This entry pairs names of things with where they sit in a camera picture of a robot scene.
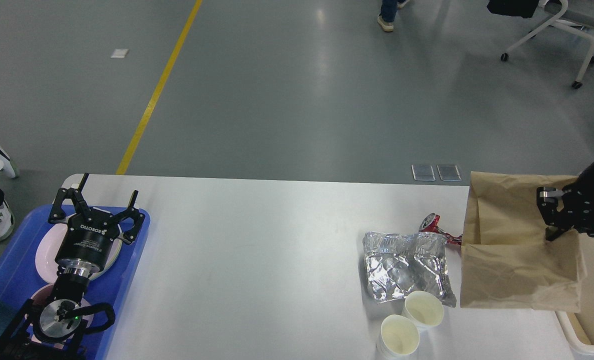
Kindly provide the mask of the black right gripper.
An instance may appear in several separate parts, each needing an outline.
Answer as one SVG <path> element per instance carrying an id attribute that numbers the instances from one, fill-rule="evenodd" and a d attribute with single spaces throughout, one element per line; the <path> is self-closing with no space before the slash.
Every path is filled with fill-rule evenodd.
<path id="1" fill-rule="evenodd" d="M 594 238 L 594 162 L 563 191 L 537 187 L 536 205 L 547 225 L 546 241 L 553 242 L 573 229 Z"/>

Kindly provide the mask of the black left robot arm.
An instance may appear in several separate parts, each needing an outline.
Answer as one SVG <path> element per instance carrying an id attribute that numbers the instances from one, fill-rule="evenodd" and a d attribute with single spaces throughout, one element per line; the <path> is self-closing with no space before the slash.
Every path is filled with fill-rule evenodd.
<path id="1" fill-rule="evenodd" d="M 136 205 L 95 207 L 88 178 L 32 210 L 0 259 L 0 360 L 101 360 L 146 243 Z"/>

